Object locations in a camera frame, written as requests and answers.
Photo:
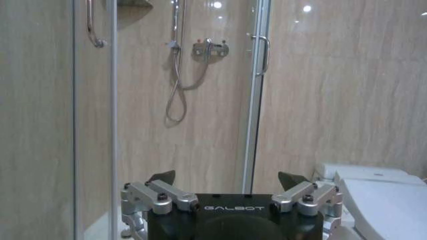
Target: white shower base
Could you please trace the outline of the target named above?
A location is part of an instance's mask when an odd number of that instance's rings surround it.
[[[105,214],[97,219],[97,221],[88,227],[88,229],[84,232],[84,239],[87,240],[107,240],[108,239],[108,217],[109,214],[105,212]],[[121,222],[121,209],[117,208],[117,236],[116,239],[120,240],[120,233],[121,230],[127,229],[127,225]]]

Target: corner shelf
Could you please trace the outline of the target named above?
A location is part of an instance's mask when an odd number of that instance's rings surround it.
[[[117,0],[117,6],[152,8],[149,0]]]

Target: robotic hand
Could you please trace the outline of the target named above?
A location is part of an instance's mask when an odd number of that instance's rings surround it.
[[[335,186],[317,189],[305,179],[283,174],[285,191],[275,195],[184,192],[172,186],[175,171],[155,174],[145,183],[127,183],[121,220],[129,229],[121,236],[135,240],[321,240],[340,225],[343,194]]]

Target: toilet seat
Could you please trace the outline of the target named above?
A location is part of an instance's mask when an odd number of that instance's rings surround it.
[[[341,179],[339,187],[367,240],[427,239],[427,186]]]
[[[427,184],[416,176],[391,168],[333,164],[317,166],[316,172],[339,186],[364,239],[427,240]]]

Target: shower enclosure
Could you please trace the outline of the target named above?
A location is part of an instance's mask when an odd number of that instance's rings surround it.
[[[189,191],[251,190],[269,1],[187,1],[184,86],[200,74],[197,39],[225,40],[229,53],[209,59],[171,128],[171,1],[1,1],[1,239],[115,239],[117,175],[123,184],[176,169]]]

